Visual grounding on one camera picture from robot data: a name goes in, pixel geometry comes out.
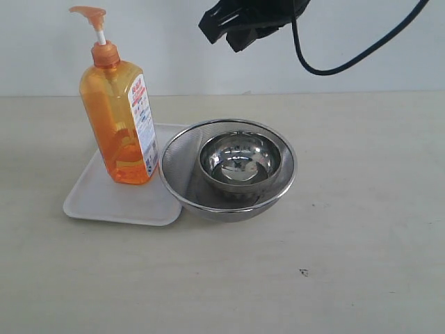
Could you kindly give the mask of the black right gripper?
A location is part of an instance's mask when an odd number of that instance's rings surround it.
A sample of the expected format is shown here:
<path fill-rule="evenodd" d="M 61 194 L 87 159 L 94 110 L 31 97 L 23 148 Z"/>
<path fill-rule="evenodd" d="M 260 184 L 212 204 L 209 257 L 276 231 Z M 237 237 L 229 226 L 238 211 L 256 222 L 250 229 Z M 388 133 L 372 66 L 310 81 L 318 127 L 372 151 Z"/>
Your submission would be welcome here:
<path fill-rule="evenodd" d="M 211 44 L 223 35 L 234 52 L 265 38 L 304 13 L 310 0 L 219 1 L 198 26 Z"/>

